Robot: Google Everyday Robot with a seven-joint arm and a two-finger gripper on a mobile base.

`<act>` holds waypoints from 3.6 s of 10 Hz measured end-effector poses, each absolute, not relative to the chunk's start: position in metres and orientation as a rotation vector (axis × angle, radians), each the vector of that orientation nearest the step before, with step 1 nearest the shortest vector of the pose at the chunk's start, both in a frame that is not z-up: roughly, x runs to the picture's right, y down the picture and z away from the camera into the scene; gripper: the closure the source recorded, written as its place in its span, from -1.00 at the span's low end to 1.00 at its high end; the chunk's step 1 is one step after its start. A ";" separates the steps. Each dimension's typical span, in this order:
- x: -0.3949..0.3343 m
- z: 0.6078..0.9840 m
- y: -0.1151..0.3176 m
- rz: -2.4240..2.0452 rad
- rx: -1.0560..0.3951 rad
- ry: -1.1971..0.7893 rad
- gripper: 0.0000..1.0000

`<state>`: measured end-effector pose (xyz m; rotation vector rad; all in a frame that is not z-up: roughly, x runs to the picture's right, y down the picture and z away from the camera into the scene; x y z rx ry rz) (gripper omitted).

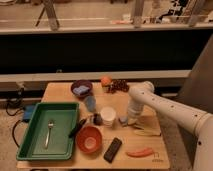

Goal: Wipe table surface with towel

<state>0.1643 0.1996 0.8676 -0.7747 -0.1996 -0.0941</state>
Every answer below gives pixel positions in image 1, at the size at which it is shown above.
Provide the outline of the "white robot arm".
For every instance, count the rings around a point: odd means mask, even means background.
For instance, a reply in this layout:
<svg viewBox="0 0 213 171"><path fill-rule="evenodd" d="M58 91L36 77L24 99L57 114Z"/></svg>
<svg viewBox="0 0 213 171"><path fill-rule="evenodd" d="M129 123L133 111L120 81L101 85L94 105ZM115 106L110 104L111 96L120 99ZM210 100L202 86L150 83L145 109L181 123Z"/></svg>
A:
<svg viewBox="0 0 213 171"><path fill-rule="evenodd" d="M213 171L213 114L156 95L149 81L131 85L128 94L128 118L138 119L147 105L174 120L198 138L192 171Z"/></svg>

